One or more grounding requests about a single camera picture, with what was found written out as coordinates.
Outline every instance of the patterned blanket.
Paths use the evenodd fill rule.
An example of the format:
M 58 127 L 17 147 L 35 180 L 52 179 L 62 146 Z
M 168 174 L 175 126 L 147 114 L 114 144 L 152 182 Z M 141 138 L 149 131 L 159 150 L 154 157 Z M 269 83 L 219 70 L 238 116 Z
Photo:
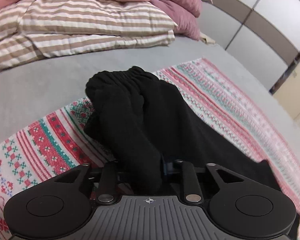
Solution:
M 176 85 L 193 111 L 244 154 L 255 161 L 267 159 L 282 191 L 300 213 L 300 165 L 285 139 L 250 98 L 205 58 L 155 75 Z M 83 132 L 92 111 L 87 98 L 79 99 L 0 144 L 1 240 L 10 237 L 3 207 L 14 194 L 80 163 L 103 166 L 113 159 L 107 149 Z

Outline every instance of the metal screw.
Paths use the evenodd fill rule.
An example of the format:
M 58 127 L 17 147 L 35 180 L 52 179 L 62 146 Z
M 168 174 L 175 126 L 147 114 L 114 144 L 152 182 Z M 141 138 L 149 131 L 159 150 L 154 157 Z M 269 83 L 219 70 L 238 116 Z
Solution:
M 189 202 L 199 202 L 201 197 L 197 194 L 190 194 L 186 196 L 186 200 Z
M 109 194 L 102 194 L 98 197 L 98 200 L 101 202 L 110 202 L 113 199 L 114 199 L 113 196 Z

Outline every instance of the beige wall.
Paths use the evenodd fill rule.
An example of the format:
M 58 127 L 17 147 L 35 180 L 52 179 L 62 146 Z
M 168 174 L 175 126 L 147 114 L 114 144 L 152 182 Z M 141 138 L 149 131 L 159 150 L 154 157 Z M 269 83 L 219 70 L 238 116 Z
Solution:
M 274 94 L 274 98 L 295 119 L 300 114 L 300 63 Z

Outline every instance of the black fabric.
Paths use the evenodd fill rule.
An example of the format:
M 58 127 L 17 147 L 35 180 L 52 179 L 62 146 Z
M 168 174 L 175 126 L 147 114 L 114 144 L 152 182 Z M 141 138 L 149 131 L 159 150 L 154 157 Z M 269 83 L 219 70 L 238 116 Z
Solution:
M 95 74 L 86 94 L 95 112 L 84 131 L 109 147 L 147 194 L 162 186 L 161 162 L 176 159 L 196 167 L 217 163 L 280 190 L 266 160 L 256 163 L 248 158 L 204 123 L 177 87 L 139 67 Z

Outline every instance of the circular pad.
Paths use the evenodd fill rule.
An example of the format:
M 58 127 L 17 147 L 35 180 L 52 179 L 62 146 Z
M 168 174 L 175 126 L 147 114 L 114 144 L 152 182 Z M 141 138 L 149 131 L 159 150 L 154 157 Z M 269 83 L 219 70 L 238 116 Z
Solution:
M 261 217 L 271 212 L 273 205 L 265 197 L 248 195 L 238 198 L 235 202 L 237 209 L 248 216 Z
M 49 217 L 57 214 L 63 208 L 63 200 L 55 196 L 40 196 L 30 200 L 27 210 L 37 217 Z
M 91 214 L 89 199 L 71 183 L 38 185 L 7 201 L 9 229 L 25 239 L 56 239 L 81 227 Z
M 208 212 L 222 230 L 245 239 L 286 234 L 296 217 L 286 195 L 257 182 L 225 183 L 211 198 Z

